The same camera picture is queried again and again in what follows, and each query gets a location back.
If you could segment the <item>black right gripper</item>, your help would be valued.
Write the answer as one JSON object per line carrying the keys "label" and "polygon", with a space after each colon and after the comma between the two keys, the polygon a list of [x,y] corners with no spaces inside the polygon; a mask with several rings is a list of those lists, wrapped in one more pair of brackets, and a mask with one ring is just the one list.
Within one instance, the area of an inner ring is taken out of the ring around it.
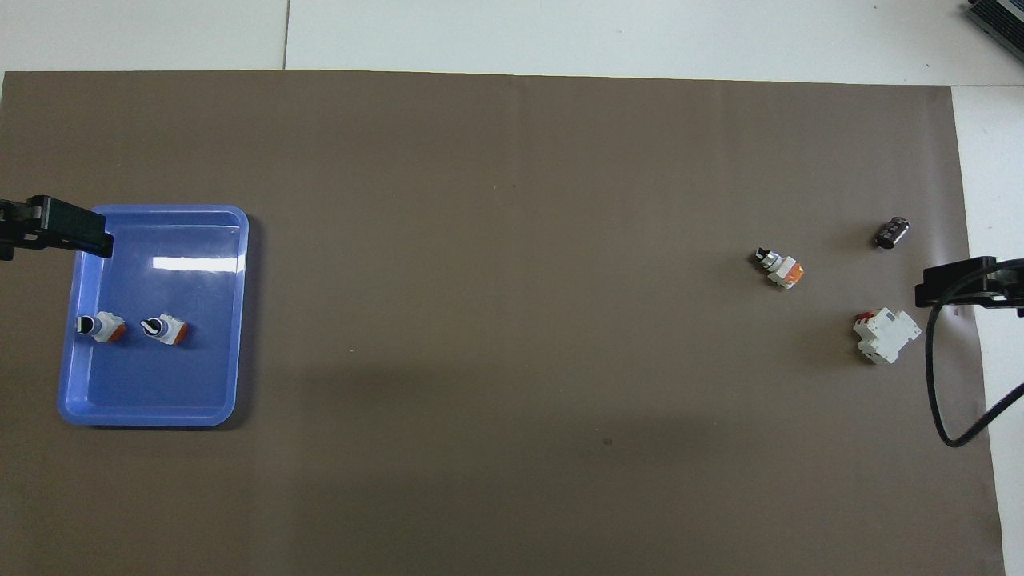
{"label": "black right gripper", "polygon": [[[962,278],[995,263],[996,258],[968,258],[924,269],[922,283],[918,284],[918,308],[936,306],[944,293],[954,288]],[[995,280],[1001,283],[1002,296],[995,307],[1013,308],[1016,314],[1023,314],[1023,258],[999,262]],[[992,283],[988,278],[976,278],[952,291],[945,302],[947,305],[986,306],[998,298],[999,283]]]}

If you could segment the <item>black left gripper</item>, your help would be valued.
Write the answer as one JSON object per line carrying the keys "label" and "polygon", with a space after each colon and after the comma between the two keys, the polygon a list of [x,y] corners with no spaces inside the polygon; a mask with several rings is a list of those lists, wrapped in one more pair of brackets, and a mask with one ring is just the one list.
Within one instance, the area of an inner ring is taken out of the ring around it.
{"label": "black left gripper", "polygon": [[[14,259],[15,249],[44,250],[40,239],[42,204],[36,197],[23,202],[1,200],[1,260]],[[102,213],[81,208],[63,200],[48,198],[49,246],[89,253],[98,258],[113,255],[113,235],[106,233]]]}

